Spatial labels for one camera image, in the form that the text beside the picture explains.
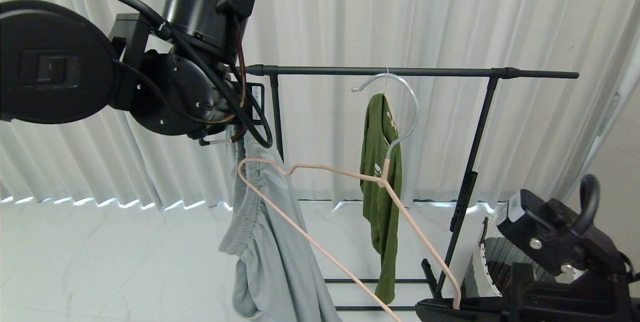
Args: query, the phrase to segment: white marble floor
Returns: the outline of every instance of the white marble floor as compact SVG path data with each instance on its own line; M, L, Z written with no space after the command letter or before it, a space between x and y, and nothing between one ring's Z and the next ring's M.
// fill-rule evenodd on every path
M380 260L357 202L333 211L327 202L301 202L309 233L360 278L377 278ZM452 206L423 204L411 215L443 254ZM453 270L464 273L486 214L467 214ZM160 212L117 205L50 202L0 208L1 322L242 321L231 308L237 258L218 252L231 212L219 206ZM400 217L397 278L422 278L426 248ZM345 278L317 254L325 278ZM436 275L440 270L435 268ZM371 306L355 285L331 285L334 303ZM426 285L397 285L394 305L430 296ZM343 312L345 322L389 321L382 312ZM418 321L401 313L405 322Z

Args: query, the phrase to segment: white curtain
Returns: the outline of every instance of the white curtain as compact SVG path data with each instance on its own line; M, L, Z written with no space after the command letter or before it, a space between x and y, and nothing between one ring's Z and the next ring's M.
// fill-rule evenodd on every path
M108 33L113 0L48 0ZM142 0L162 10L164 0ZM626 81L640 0L256 0L244 37L247 63L388 67L504 67L579 71L577 80L500 81L478 152L472 201L494 202L519 188L564 197L588 162L598 126ZM168 47L154 41L150 47ZM252 81L268 85L267 78ZM390 96L400 130L415 111L395 81L358 94L365 77L281 76L287 162L358 170L365 108ZM487 87L481 78L409 78L418 129L402 143L403 200L458 196ZM267 117L272 117L267 106ZM106 108L64 126L0 125L2 197L118 199L159 207L228 199L233 171L224 146L144 130ZM301 171L304 199L358 199L357 181Z

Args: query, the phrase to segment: light under curtain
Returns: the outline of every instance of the light under curtain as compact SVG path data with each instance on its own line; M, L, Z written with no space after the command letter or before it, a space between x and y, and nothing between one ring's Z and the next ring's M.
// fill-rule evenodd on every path
M108 34L114 0L47 0ZM164 0L142 0L158 11ZM472 202L520 188L563 198L592 157L612 101L626 101L640 71L640 0L256 0L243 40L247 64L388 67L505 67L578 71L578 80L501 80L475 170ZM166 51L158 40L148 48ZM262 82L265 78L250 77ZM418 128L402 145L403 201L452 201L487 81L409 78ZM368 99L390 97L395 121L414 114L395 81L353 94L364 78L281 76L285 160L357 171ZM267 117L273 111L267 104ZM61 126L0 124L3 199L167 208L229 201L232 157L224 145L146 131L106 108ZM325 172L292 177L302 199L362 197L357 180Z

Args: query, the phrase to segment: black circular cover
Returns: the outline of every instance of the black circular cover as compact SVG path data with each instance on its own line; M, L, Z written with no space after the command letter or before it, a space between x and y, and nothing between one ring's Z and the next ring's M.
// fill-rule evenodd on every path
M68 8L0 3L2 119L61 124L93 115L114 98L114 58L105 34Z

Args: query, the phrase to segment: pink clothes hanger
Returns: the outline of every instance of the pink clothes hanger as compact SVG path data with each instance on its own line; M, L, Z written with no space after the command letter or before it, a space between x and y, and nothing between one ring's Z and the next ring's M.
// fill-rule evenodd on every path
M391 188L391 185L389 185L389 182L387 181L387 176L388 176L388 173L389 173L389 164L391 162L391 151L392 151L392 149L396 145L398 145L400 143L400 141L402 141L405 138L407 138L414 131L414 129L416 128L416 123L418 121L418 112L419 112L418 99L416 98L416 94L411 89L411 87L409 86L407 81L405 81L405 79L403 79L403 78L401 78L399 76L396 76L395 74L390 74L388 72L387 73L382 73L382 74L377 74L377 75L373 76L372 78L368 79L368 81L366 81L364 84L362 84L362 86L360 86L359 88L352 88L351 91L352 92L362 91L362 90L364 90L364 88L366 88L366 86L368 86L368 84L370 84L371 82L373 82L373 81L375 81L375 80L377 80L379 78L383 78L383 77L396 79L396 80L400 81L401 83L403 83L405 85L405 87L407 88L407 90L409 90L411 96L413 97L413 101L414 101L414 104L415 104L415 107L416 107L416 109L415 109L416 113L415 113L415 116L413 118L413 123L411 124L411 128L409 129L408 133L406 133L405 135L401 136L400 138L394 140L391 144L389 144L389 148L388 148L388 150L386 152L386 157L384 159L384 168L382 169L381 177L356 174L355 172L349 172L349 171L345 171L345 170L340 170L340 169L336 169L334 167L330 167L330 166L326 166L326 165L314 165L314 164L309 164L309 163L297 163L297 164L294 164L291 167L291 169L289 169L288 171L285 171L284 169L282 169L282 167L276 161L268 160L268 159L265 159L265 158L245 158L244 160L240 161L240 163L238 163L238 168L237 169L238 169L238 175L244 181L244 183L246 183L246 185L249 188L254 190L254 192L256 192L256 194L258 194L258 196L260 196L267 204L269 204L269 206L271 206L277 213L279 213L279 215L281 215L287 222L289 222L291 224L291 226L293 226L295 228L295 230L297 230L300 234L302 234L307 240L309 240L309 242L311 242L311 244L313 244L313 246L315 246L320 252L322 252L322 254L327 256L327 258L329 258L329 260L331 260L331 262L333 262L343 272L345 272L345 274L347 276L349 276L350 279L352 279L355 283L357 283L359 285L359 287L362 288L362 290L364 290L368 295L370 295L370 297L373 300L375 300L375 302L377 302L377 304L379 304L380 307L382 307L382 309L384 309L396 322L402 322L402 320L400 320L400 318L393 311L391 311L389 306L387 306L386 304L384 304L384 302L382 302L380 299L378 299L378 297L373 292L371 292L371 290L369 290L365 286L365 284L362 283L362 281L360 281L357 277L355 277L355 275L352 274L352 272L350 272L346 267L344 267L341 263L339 263L338 260L336 260L333 256L331 256L327 251L325 251L325 249L323 249L322 246L320 246L313 238L311 238L311 236L309 236L309 234L307 234L304 230L302 230L302 228L300 226L298 226L293 220L291 220L290 217L288 217L286 213L284 213L281 209L279 209L278 206L276 206L268 197L266 197L265 194L263 194L257 187L252 185L252 183L250 183L247 180L247 178L245 176L243 176L243 173L242 173L242 167L245 165L245 163L247 163L247 162L263 162L263 163L270 163L279 172L281 172L284 175L293 174L293 172L296 169L318 169L318 170L332 171L332 172L336 172L336 173L341 174L341 175L351 176L351 177L354 177L354 178L357 178L357 179L362 179L362 180L365 180L365 181L373 181L373 182L377 183L377 185L380 186L380 188L386 189L386 191L388 192L389 196L393 200L393 203L395 203L395 205L398 207L400 212L402 212L402 215L409 222L409 225L411 226L413 231L418 235L418 237L420 238L421 242L427 247L427 249L430 251L430 253L433 255L433 257L436 259L436 262L442 267L442 270L444 271L444 273L446 274L446 276L448 277L448 279L450 280L450 282L451 282L451 284L453 285L453 288L454 288L455 296L454 296L454 299L453 299L453 308L454 309L460 309L460 299L462 297L462 293L460 291L460 286L459 286L457 280L455 279L454 275L451 273L451 271L447 267L446 263L444 263L444 260L438 254L436 249L432 246L432 244L430 243L429 239L426 238L426 236L420 230L420 227L418 227L418 224L416 224L416 222L413 220L413 218L411 217L411 215L409 214L409 212L407 211L405 206L402 204L402 201L400 201L400 199L398 198L398 196L394 192L393 188Z

